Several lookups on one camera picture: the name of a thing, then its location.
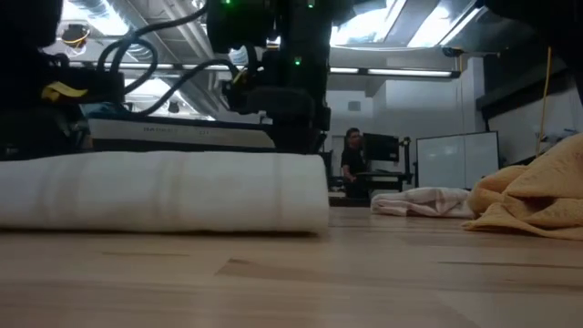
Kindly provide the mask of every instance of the whiteboard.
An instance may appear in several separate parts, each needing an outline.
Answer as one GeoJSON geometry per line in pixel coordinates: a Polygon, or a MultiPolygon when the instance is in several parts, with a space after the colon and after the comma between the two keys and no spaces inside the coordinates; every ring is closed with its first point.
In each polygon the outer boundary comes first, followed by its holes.
{"type": "Polygon", "coordinates": [[[465,188],[464,136],[417,140],[419,187],[465,188]]]}
{"type": "Polygon", "coordinates": [[[417,140],[419,187],[472,189],[498,171],[498,135],[473,133],[417,140]]]}
{"type": "Polygon", "coordinates": [[[498,169],[498,135],[495,132],[465,135],[465,187],[472,189],[498,169]]]}

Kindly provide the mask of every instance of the black cable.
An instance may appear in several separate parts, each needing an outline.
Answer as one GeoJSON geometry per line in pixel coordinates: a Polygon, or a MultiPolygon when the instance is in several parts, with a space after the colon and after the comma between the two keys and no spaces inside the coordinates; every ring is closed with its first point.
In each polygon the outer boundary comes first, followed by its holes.
{"type": "Polygon", "coordinates": [[[169,21],[169,22],[163,22],[163,23],[157,23],[157,24],[144,26],[144,27],[136,30],[135,32],[131,33],[130,35],[124,37],[123,39],[121,39],[121,44],[118,47],[118,51],[116,52],[116,54],[113,57],[113,60],[111,62],[111,68],[109,69],[109,71],[112,73],[117,73],[119,71],[119,65],[121,64],[121,61],[122,61],[124,55],[129,50],[129,48],[131,47],[132,44],[138,42],[138,40],[141,36],[143,36],[147,33],[150,33],[150,32],[159,31],[161,29],[172,28],[172,27],[181,26],[181,25],[190,23],[194,20],[197,20],[199,17],[201,17],[202,15],[204,15],[206,13],[207,13],[207,5],[204,5],[201,9],[199,9],[194,14],[187,15],[187,16],[184,16],[184,17],[179,18],[177,20],[173,20],[173,21],[169,21]]]}
{"type": "MultiPolygon", "coordinates": [[[[107,46],[105,49],[103,49],[103,51],[101,52],[101,55],[99,55],[99,59],[97,60],[97,70],[98,71],[105,70],[107,57],[109,56],[109,54],[111,54],[111,52],[114,49],[118,48],[121,45],[121,43],[122,43],[122,40],[118,40],[118,41],[110,44],[109,46],[107,46]]],[[[141,75],[134,82],[130,83],[127,87],[124,88],[125,95],[136,90],[138,87],[143,85],[146,81],[148,81],[152,77],[154,72],[156,72],[156,69],[158,68],[158,60],[159,60],[158,50],[150,42],[148,42],[144,39],[138,39],[138,40],[136,40],[136,42],[134,42],[134,44],[144,46],[146,49],[148,49],[152,53],[152,62],[143,75],[141,75]]]]}
{"type": "Polygon", "coordinates": [[[164,105],[164,103],[166,103],[170,97],[172,97],[172,95],[178,91],[178,89],[180,89],[180,87],[182,87],[182,85],[184,85],[188,80],[190,80],[191,78],[193,78],[194,76],[196,76],[198,73],[200,73],[201,71],[203,71],[205,68],[209,67],[209,66],[213,66],[213,65],[224,65],[226,66],[231,75],[232,76],[237,76],[237,74],[239,74],[239,69],[233,65],[233,63],[231,63],[229,60],[227,59],[211,59],[208,60],[194,68],[192,68],[188,73],[186,73],[185,75],[183,75],[179,81],[177,83],[175,83],[170,90],[168,90],[154,105],[152,105],[150,108],[136,112],[136,113],[132,113],[134,115],[139,115],[139,116],[148,116],[153,114],[155,111],[157,111],[160,107],[162,107],[162,105],[164,105]]]}
{"type": "MultiPolygon", "coordinates": [[[[123,56],[127,53],[129,48],[131,47],[131,45],[137,44],[137,45],[141,45],[141,46],[148,48],[152,52],[151,65],[149,66],[146,73],[144,73],[144,75],[139,77],[136,81],[132,82],[129,86],[127,86],[124,89],[124,94],[128,94],[129,92],[134,91],[135,89],[137,89],[138,87],[143,85],[147,80],[149,80],[149,78],[152,76],[152,74],[158,68],[158,51],[156,50],[156,48],[152,44],[150,44],[150,42],[143,40],[143,39],[140,39],[140,37],[147,34],[147,33],[150,33],[150,32],[187,24],[189,22],[192,22],[192,21],[198,19],[199,17],[201,17],[202,15],[204,15],[206,13],[207,13],[207,6],[204,5],[200,10],[198,10],[196,13],[194,13],[192,15],[187,15],[187,16],[184,16],[184,17],[179,18],[177,20],[173,20],[173,21],[169,21],[169,22],[144,26],[144,27],[134,31],[133,33],[125,36],[124,38],[108,45],[101,52],[101,55],[99,56],[99,59],[97,61],[97,70],[105,71],[106,60],[115,49],[117,51],[116,51],[116,54],[114,55],[114,58],[111,62],[111,68],[109,69],[109,72],[114,73],[114,74],[116,74],[119,71],[119,66],[121,65],[121,61],[123,59],[123,56]]],[[[257,66],[258,66],[258,60],[257,60],[257,55],[255,54],[255,48],[252,46],[248,46],[247,50],[248,50],[248,54],[250,54],[250,55],[248,55],[249,61],[250,61],[250,67],[252,67],[254,70],[256,70],[257,66]]],[[[164,105],[164,103],[166,103],[172,97],[172,95],[176,91],[178,91],[180,89],[180,87],[182,87],[182,85],[184,85],[188,80],[195,77],[199,72],[204,70],[206,67],[213,66],[213,65],[225,65],[229,69],[229,71],[233,77],[235,77],[239,74],[239,69],[235,65],[233,65],[229,60],[211,59],[211,60],[206,61],[200,65],[197,65],[196,67],[192,68],[188,73],[184,74],[179,79],[179,81],[176,84],[174,84],[170,88],[170,90],[168,90],[150,108],[139,111],[139,112],[129,112],[124,108],[125,112],[129,115],[138,115],[138,116],[148,116],[148,115],[153,114],[160,107],[162,107],[162,105],[164,105]]]]}
{"type": "Polygon", "coordinates": [[[251,74],[257,73],[259,68],[259,60],[257,59],[257,53],[255,52],[255,46],[253,44],[245,44],[245,51],[247,51],[247,70],[251,74]]]}

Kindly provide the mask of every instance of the yellow tape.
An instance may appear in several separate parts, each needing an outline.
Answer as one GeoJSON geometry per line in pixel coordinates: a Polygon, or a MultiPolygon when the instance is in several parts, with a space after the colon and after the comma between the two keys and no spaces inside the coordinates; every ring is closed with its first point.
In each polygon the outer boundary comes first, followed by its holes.
{"type": "Polygon", "coordinates": [[[67,97],[83,97],[87,92],[88,90],[86,89],[77,90],[62,82],[56,81],[43,89],[41,98],[56,102],[61,95],[65,95],[67,97]]]}

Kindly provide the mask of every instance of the computer monitor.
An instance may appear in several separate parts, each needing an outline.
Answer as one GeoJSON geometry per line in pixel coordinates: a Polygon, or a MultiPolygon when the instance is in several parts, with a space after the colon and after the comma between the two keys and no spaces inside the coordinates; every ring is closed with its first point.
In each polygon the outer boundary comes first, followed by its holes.
{"type": "Polygon", "coordinates": [[[399,138],[373,133],[363,134],[364,157],[367,161],[399,162],[399,138]]]}

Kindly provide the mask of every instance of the crumpled white cloth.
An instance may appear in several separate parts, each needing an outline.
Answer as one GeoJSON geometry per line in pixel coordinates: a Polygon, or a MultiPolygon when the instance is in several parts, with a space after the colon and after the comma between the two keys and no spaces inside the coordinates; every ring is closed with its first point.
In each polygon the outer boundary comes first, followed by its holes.
{"type": "Polygon", "coordinates": [[[325,231],[322,158],[98,152],[0,162],[0,228],[325,231]]]}
{"type": "Polygon", "coordinates": [[[426,216],[473,219],[467,205],[470,192],[454,188],[417,188],[374,196],[371,211],[395,216],[426,216]]]}

